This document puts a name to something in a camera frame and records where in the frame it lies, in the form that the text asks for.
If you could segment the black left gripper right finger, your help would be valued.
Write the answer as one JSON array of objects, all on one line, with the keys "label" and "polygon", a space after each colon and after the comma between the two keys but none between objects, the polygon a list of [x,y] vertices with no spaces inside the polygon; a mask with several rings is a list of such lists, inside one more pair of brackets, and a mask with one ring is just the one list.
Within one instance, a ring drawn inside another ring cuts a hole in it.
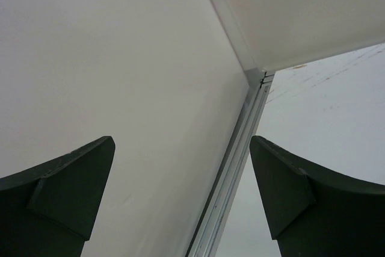
[{"label": "black left gripper right finger", "polygon": [[384,186],[284,150],[250,142],[271,238],[282,256],[383,256]]}]

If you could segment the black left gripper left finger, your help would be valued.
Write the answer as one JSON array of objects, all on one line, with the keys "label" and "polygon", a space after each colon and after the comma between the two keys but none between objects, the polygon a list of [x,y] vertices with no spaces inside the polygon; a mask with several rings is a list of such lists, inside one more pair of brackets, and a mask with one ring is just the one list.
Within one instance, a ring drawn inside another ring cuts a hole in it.
[{"label": "black left gripper left finger", "polygon": [[1,178],[1,256],[80,256],[93,231],[115,146],[104,136]]}]

